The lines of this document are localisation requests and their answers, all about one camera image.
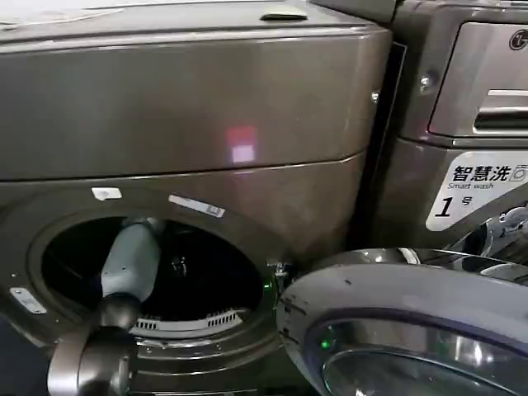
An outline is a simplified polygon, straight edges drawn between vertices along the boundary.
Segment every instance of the white sticker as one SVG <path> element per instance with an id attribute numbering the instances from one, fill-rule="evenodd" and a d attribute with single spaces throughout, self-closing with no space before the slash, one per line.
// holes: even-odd
<path id="1" fill-rule="evenodd" d="M 123 197 L 117 187 L 93 187 L 92 194 L 96 200 L 119 200 Z"/>
<path id="2" fill-rule="evenodd" d="M 527 182 L 527 151 L 462 153 L 449 166 L 426 226 L 431 231 L 448 229 L 488 202 Z"/>
<path id="3" fill-rule="evenodd" d="M 184 206 L 188 209 L 193 209 L 197 212 L 217 217 L 218 219 L 225 213 L 225 209 L 219 208 L 218 206 L 209 205 L 204 202 L 199 202 L 198 200 L 190 200 L 188 198 L 183 198 L 182 196 L 168 196 L 168 200 L 173 204 Z"/>
<path id="4" fill-rule="evenodd" d="M 46 308 L 37 301 L 33 294 L 23 287 L 12 287 L 9 289 L 11 295 L 32 314 L 45 314 Z"/>

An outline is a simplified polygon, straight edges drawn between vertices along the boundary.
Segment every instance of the door glass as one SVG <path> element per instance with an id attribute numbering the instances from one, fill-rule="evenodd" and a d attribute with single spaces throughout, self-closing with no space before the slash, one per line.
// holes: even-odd
<path id="1" fill-rule="evenodd" d="M 333 396 L 486 396 L 511 395 L 458 370 L 385 352 L 345 351 L 323 367 Z"/>

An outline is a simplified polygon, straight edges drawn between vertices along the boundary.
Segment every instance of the screw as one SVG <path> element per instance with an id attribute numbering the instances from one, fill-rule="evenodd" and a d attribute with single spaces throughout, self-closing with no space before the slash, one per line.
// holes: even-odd
<path id="1" fill-rule="evenodd" d="M 378 103 L 378 99 L 380 99 L 380 94 L 378 92 L 372 92 L 370 94 L 370 99 L 374 102 L 374 103 Z"/>
<path id="2" fill-rule="evenodd" d="M 425 91 L 428 88 L 431 88 L 434 84 L 435 84 L 435 79 L 429 73 L 423 75 L 422 78 L 420 78 L 420 89 L 422 91 Z"/>

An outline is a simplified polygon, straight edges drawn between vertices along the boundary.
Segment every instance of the open washer door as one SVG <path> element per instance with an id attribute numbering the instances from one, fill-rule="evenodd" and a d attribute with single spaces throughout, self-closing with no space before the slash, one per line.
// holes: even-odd
<path id="1" fill-rule="evenodd" d="M 461 253 L 342 253 L 280 298 L 290 358 L 321 395 L 528 394 L 528 267 Z"/>

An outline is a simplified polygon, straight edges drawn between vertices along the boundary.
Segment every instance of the drum opening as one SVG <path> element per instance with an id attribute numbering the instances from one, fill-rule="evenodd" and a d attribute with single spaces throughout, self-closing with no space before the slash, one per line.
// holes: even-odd
<path id="1" fill-rule="evenodd" d="M 134 328 L 139 335 L 199 337 L 238 325 L 257 309 L 265 286 L 242 252 L 204 230 L 164 223 L 153 293 Z M 95 219 L 57 235 L 43 256 L 45 284 L 94 310 L 102 297 L 101 269 L 124 224 L 123 217 Z"/>

